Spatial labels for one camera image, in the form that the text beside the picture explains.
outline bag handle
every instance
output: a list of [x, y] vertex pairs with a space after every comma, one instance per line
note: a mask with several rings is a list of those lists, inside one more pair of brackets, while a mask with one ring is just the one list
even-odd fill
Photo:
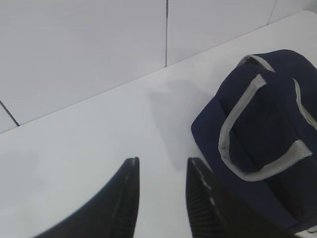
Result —
[[267, 82], [260, 74], [258, 74], [251, 81], [246, 91], [243, 93], [237, 104], [233, 107], [228, 117], [224, 121], [219, 135], [218, 150], [220, 152], [222, 161], [236, 176], [245, 181], [260, 181], [267, 179], [293, 166], [303, 158], [312, 155], [312, 152], [302, 140], [296, 140], [284, 155], [282, 155], [277, 160], [263, 166], [257, 172], [245, 173], [230, 160], [230, 130], [246, 106], [255, 96], [256, 92], [266, 84]]

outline tile grout line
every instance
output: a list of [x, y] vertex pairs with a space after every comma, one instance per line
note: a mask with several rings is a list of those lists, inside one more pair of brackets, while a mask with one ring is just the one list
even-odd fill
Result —
[[268, 19], [268, 22], [267, 22], [267, 24], [266, 24], [266, 25], [269, 25], [269, 21], [270, 21], [270, 20], [271, 20], [271, 18], [272, 18], [272, 15], [273, 15], [273, 11], [274, 11], [274, 8], [275, 8], [275, 5], [276, 5], [276, 2], [277, 2], [277, 0], [275, 0], [275, 3], [274, 3], [274, 6], [273, 6], [273, 9], [272, 9], [271, 15], [269, 16], [269, 19]]
[[16, 126], [20, 126], [19, 123], [16, 121], [16, 119], [12, 116], [11, 112], [6, 108], [6, 106], [3, 104], [3, 102], [0, 100], [1, 107], [5, 110], [5, 112], [9, 115], [9, 117], [13, 120]]
[[165, 67], [167, 67], [167, 27], [168, 27], [168, 0], [166, 0], [166, 26], [165, 26]]

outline ribbed black surface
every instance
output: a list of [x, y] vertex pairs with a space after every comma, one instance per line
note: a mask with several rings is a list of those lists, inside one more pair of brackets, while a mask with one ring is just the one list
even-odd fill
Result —
[[228, 192], [199, 158], [188, 159], [186, 201], [194, 238], [295, 237]]
[[190, 227], [194, 238], [221, 238], [223, 228], [215, 215], [204, 185], [196, 176], [193, 166], [188, 166], [186, 203]]
[[139, 159], [127, 159], [90, 201], [37, 238], [132, 238], [139, 190]]

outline white wall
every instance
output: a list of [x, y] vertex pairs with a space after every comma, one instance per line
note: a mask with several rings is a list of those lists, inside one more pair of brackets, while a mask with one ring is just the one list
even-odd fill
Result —
[[0, 100], [24, 124], [300, 10], [317, 12], [317, 0], [168, 0], [166, 20], [166, 2], [1, 0]]
[[23, 124], [163, 68], [165, 26], [165, 0], [1, 0], [0, 100]]
[[268, 24], [275, 0], [169, 0], [167, 65]]
[[0, 105], [0, 133], [15, 127], [16, 127], [16, 124], [14, 123], [14, 121], [10, 118], [8, 113]]
[[317, 0], [277, 0], [270, 23], [302, 10], [317, 12]]

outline navy blue bag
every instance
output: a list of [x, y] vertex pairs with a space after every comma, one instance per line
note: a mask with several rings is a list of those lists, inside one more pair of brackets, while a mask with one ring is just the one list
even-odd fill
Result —
[[213, 172], [260, 215], [317, 225], [317, 70], [280, 50], [248, 55], [192, 124]]

